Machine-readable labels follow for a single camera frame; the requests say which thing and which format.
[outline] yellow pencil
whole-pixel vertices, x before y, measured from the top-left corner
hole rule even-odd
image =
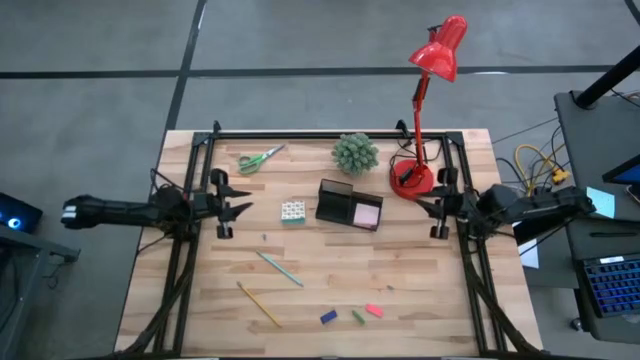
[[[269,317],[269,319],[271,319],[271,321],[273,321],[276,325],[278,325],[278,327],[282,327],[282,325],[280,325],[280,323],[278,322],[278,320],[276,320],[276,318],[271,315],[271,313],[269,312],[269,310],[267,310],[264,306],[262,306],[262,304],[260,304],[258,302],[258,299],[256,299],[255,297],[253,297],[253,294],[251,294],[249,292],[249,290],[245,289],[244,286],[242,286],[242,284],[240,283],[240,281],[237,282],[238,287],[240,287],[240,289],[242,289],[242,291],[244,291],[245,294],[247,294],[248,297],[251,298],[251,300],[253,300],[254,303],[256,303],[256,305],[258,305],[258,307],[260,308],[260,310],[264,311],[265,314],[267,314],[267,316]]]

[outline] wooden table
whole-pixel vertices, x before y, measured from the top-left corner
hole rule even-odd
[[[192,131],[170,131],[159,170],[178,184],[184,181]],[[484,191],[500,182],[489,133],[463,130],[474,186]],[[260,172],[237,173],[241,154],[287,146]],[[376,141],[380,165],[350,178],[331,160],[334,140],[233,140],[215,143],[213,167],[229,172],[237,190],[253,195],[233,224],[235,237],[216,237],[217,219],[203,222],[191,292],[183,356],[441,356],[476,355],[467,290],[455,225],[449,240],[429,238],[432,219],[414,203],[397,197],[388,184],[388,162],[398,145]],[[438,144],[427,144],[429,157]],[[436,172],[442,155],[429,163]],[[315,219],[320,179],[354,184],[354,191],[384,197],[377,232]],[[306,224],[282,225],[281,204],[303,200]],[[160,237],[145,229],[141,246]],[[498,301],[533,345],[540,335],[516,243],[505,236],[487,244]],[[137,259],[124,308],[116,349],[123,349],[147,325],[160,305],[171,242]],[[271,255],[304,283],[300,288],[255,253]],[[283,324],[276,327],[237,287],[241,281]],[[378,319],[364,305],[380,306]],[[335,309],[338,318],[322,325],[320,316]],[[360,326],[351,310],[367,320]],[[492,342],[488,314],[485,328]],[[168,344],[173,326],[169,326]]]

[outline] teal pencil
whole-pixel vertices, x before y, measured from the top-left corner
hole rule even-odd
[[[265,259],[269,264],[273,265],[274,268],[278,269],[281,273],[283,273],[286,277],[291,279],[294,283],[304,287],[304,285],[302,284],[302,281],[298,280],[298,278],[291,275],[287,270],[283,269],[282,266],[278,265],[278,263],[273,261],[269,256],[257,250],[256,250],[256,254],[260,255],[261,258]]]

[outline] keyboard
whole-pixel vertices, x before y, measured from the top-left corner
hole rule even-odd
[[[582,260],[598,317],[640,313],[640,254]]]

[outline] concrete floor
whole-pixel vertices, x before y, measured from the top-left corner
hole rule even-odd
[[[5,0],[0,72],[177,70],[196,0]],[[613,64],[637,46],[622,0],[209,0],[193,69],[409,66],[426,27],[461,13],[469,32],[460,66]],[[555,117],[553,95],[598,73],[461,75],[433,81],[431,128],[483,127],[494,139]],[[388,128],[411,119],[415,76],[198,78],[187,82],[178,129]],[[108,353],[113,346],[139,229],[67,231],[60,206],[90,193],[143,200],[176,84],[167,79],[0,80],[0,191],[45,211],[39,234],[82,248],[53,291],[43,286],[20,359]],[[617,90],[640,88],[633,75]],[[544,144],[557,122],[495,146]],[[513,180],[505,169],[503,180]],[[567,327],[568,290],[531,288],[545,349],[637,358],[640,346],[598,342]]]

